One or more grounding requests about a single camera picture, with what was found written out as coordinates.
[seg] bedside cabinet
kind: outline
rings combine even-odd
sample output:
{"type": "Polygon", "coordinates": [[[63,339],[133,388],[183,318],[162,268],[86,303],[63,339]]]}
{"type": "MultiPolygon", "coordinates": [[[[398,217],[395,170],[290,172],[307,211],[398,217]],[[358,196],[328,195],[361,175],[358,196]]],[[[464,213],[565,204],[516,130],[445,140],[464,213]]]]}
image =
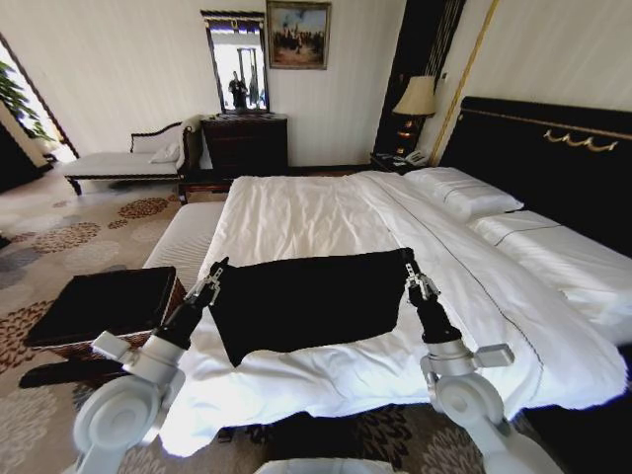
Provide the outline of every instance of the bedside cabinet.
{"type": "Polygon", "coordinates": [[[287,172],[287,117],[222,114],[201,122],[213,171],[226,178],[287,172]]]}
{"type": "Polygon", "coordinates": [[[371,153],[371,165],[377,171],[385,171],[387,173],[398,173],[405,175],[410,171],[421,170],[427,166],[415,166],[405,161],[396,160],[392,155],[382,153],[371,153]]]}

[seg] white pillow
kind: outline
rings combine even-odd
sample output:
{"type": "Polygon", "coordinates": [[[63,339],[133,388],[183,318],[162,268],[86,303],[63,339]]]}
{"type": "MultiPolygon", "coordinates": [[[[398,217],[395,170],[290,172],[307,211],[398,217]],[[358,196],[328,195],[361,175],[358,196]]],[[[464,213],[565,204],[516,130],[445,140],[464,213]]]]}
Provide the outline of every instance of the white pillow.
{"type": "Polygon", "coordinates": [[[180,144],[169,143],[153,154],[149,163],[175,163],[180,158],[180,144]]]}
{"type": "Polygon", "coordinates": [[[522,202],[454,168],[425,168],[404,178],[461,222],[522,208],[522,202]]]}
{"type": "Polygon", "coordinates": [[[614,344],[632,342],[632,259],[531,211],[468,225],[564,293],[614,344]]]}

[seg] telephone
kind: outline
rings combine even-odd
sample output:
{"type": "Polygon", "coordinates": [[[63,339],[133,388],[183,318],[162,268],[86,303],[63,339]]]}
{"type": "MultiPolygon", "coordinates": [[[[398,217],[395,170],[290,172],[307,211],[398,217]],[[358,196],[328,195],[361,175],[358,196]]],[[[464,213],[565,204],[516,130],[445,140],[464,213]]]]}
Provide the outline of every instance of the telephone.
{"type": "Polygon", "coordinates": [[[401,158],[403,161],[413,166],[424,166],[428,164],[430,160],[430,156],[424,156],[424,154],[420,150],[415,150],[404,158],[401,158]]]}

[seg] dark headboard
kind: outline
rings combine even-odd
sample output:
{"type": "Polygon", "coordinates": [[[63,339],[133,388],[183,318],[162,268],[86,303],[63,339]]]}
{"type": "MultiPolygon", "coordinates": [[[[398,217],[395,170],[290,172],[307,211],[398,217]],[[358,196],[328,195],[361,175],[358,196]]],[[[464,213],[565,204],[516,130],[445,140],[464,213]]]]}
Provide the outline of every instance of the dark headboard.
{"type": "Polygon", "coordinates": [[[632,113],[466,97],[440,166],[632,256],[632,113]]]}

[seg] lamp shade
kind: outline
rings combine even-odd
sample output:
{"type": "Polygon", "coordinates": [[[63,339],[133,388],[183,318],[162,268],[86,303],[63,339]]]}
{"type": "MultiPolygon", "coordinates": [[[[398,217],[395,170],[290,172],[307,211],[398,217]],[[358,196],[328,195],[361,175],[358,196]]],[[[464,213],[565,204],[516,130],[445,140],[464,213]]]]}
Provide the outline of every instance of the lamp shade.
{"type": "Polygon", "coordinates": [[[435,113],[435,77],[411,77],[404,96],[393,109],[404,116],[431,116],[435,113]]]}

